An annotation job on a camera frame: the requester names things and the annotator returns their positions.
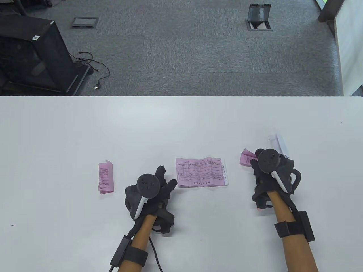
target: white paper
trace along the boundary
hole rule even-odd
[[[273,149],[275,149],[278,153],[283,154],[286,158],[290,158],[285,141],[281,134],[271,134],[269,135],[269,140]]]
[[[265,22],[263,22],[262,24],[260,24],[260,25],[257,27],[257,29],[267,29],[267,27],[266,27],[266,23],[265,23]]]

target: carpet floor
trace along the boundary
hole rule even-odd
[[[66,0],[54,20],[70,53],[106,64],[81,95],[336,96],[337,47],[315,0],[270,0],[273,31],[248,31],[249,0]],[[70,29],[76,16],[96,30]]]

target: pink paper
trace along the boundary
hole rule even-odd
[[[110,161],[98,165],[99,180],[98,190],[100,194],[113,193],[113,165]]]
[[[247,149],[244,149],[241,154],[240,164],[250,167],[250,160],[252,159],[258,160],[254,153],[248,151]]]
[[[180,187],[228,185],[222,160],[218,158],[176,158],[176,173]]]

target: black glove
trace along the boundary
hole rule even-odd
[[[159,166],[155,172],[156,178],[160,182],[160,190],[156,197],[149,199],[144,204],[139,217],[135,220],[135,225],[141,225],[145,216],[148,214],[157,215],[154,226],[160,226],[160,232],[168,233],[170,227],[174,224],[174,215],[166,210],[168,205],[168,199],[170,199],[170,193],[177,185],[176,180],[171,180],[166,183],[164,179],[165,175],[164,166]],[[125,205],[130,212],[131,218],[135,218],[137,207],[141,200],[141,195],[137,190],[136,185],[131,185],[125,189],[126,199]]]
[[[256,157],[258,158],[261,152],[264,149],[257,149],[255,152]],[[280,164],[286,165],[288,163],[287,159],[284,155],[280,154]],[[255,159],[250,160],[250,164],[253,168],[253,174],[256,177],[256,187],[254,189],[254,195],[252,196],[252,200],[256,202],[256,206],[259,209],[265,209],[267,207],[272,207],[271,205],[267,205],[267,201],[271,201],[267,192],[277,191],[281,196],[282,200],[291,208],[291,210],[295,210],[296,206],[290,199],[290,194],[293,194],[296,187],[299,185],[301,180],[301,174],[299,171],[292,169],[292,173],[296,175],[295,182],[292,185],[292,191],[290,193],[285,193],[280,185],[278,184],[277,180],[272,177],[271,174],[264,173],[259,165],[258,161]]]

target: tan arm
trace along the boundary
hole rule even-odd
[[[147,215],[141,225],[140,230],[136,233],[131,246],[141,250],[146,250],[149,241],[152,226],[156,220],[156,215]],[[123,261],[118,272],[140,272],[142,266],[132,261]]]
[[[274,207],[277,222],[293,222],[295,218],[281,199],[278,192],[268,192]],[[289,272],[318,272],[309,243],[302,234],[291,235],[282,239],[284,245],[286,265]]]

